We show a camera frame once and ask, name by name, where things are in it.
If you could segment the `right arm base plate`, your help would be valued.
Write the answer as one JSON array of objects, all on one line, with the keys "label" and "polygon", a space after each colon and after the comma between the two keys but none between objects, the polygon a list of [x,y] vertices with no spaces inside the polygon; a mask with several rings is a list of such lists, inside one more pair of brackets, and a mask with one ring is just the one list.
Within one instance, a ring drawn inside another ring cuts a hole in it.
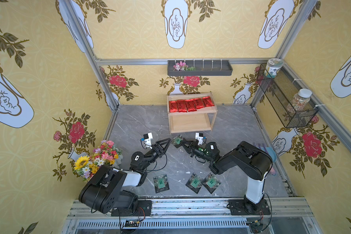
[{"label": "right arm base plate", "polygon": [[231,215],[270,215],[271,208],[268,201],[262,199],[258,204],[254,204],[246,199],[231,199],[228,201],[227,208]]}]

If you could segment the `red tea bag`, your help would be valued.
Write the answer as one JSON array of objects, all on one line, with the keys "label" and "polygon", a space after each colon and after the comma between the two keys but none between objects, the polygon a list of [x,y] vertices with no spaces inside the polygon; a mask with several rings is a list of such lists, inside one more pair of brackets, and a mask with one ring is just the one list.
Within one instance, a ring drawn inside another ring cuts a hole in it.
[{"label": "red tea bag", "polygon": [[177,103],[178,112],[181,112],[181,113],[188,112],[186,100],[179,99],[176,101],[176,103]]},{"label": "red tea bag", "polygon": [[197,110],[202,109],[205,107],[205,104],[203,102],[202,98],[194,98],[193,103],[195,104],[195,107]]},{"label": "red tea bag", "polygon": [[178,104],[176,100],[169,101],[169,112],[170,113],[178,112]]},{"label": "red tea bag", "polygon": [[195,112],[195,111],[197,111],[197,107],[196,107],[195,102],[194,102],[193,99],[187,99],[185,101],[185,103],[186,103],[186,107],[187,107],[188,112]]},{"label": "red tea bag", "polygon": [[214,106],[214,103],[212,101],[212,98],[210,96],[203,97],[202,98],[203,104],[205,107],[212,107]]}]

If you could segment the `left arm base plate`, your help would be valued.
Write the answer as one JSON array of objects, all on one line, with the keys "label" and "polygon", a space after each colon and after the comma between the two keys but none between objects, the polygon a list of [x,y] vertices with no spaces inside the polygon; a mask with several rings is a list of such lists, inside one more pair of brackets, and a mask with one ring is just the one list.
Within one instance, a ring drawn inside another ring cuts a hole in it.
[{"label": "left arm base plate", "polygon": [[111,216],[150,216],[152,202],[150,200],[137,200],[132,202],[128,207],[114,208]]}]

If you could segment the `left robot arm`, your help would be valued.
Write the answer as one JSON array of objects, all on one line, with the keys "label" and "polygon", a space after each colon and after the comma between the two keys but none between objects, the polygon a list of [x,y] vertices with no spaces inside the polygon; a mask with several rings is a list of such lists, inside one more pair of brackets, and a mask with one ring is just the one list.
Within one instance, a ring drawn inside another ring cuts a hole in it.
[{"label": "left robot arm", "polygon": [[141,186],[147,177],[147,167],[165,155],[170,144],[171,139],[166,138],[151,145],[146,154],[140,151],[133,153],[129,170],[103,165],[80,192],[79,202],[92,211],[110,212],[111,216],[149,215],[152,202],[139,200],[136,194],[123,187]]}]

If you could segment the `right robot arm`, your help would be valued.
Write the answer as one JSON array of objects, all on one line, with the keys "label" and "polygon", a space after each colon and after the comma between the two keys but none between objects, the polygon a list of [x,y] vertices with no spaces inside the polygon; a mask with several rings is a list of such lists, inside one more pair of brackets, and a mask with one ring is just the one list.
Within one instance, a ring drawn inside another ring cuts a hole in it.
[{"label": "right robot arm", "polygon": [[256,214],[264,209],[264,182],[273,165],[272,157],[268,153],[246,141],[242,141],[224,156],[220,155],[215,142],[207,143],[205,148],[199,146],[197,140],[181,140],[180,145],[191,157],[199,157],[209,162],[211,172],[216,175],[238,166],[248,176],[247,190],[243,199],[245,211]]}]

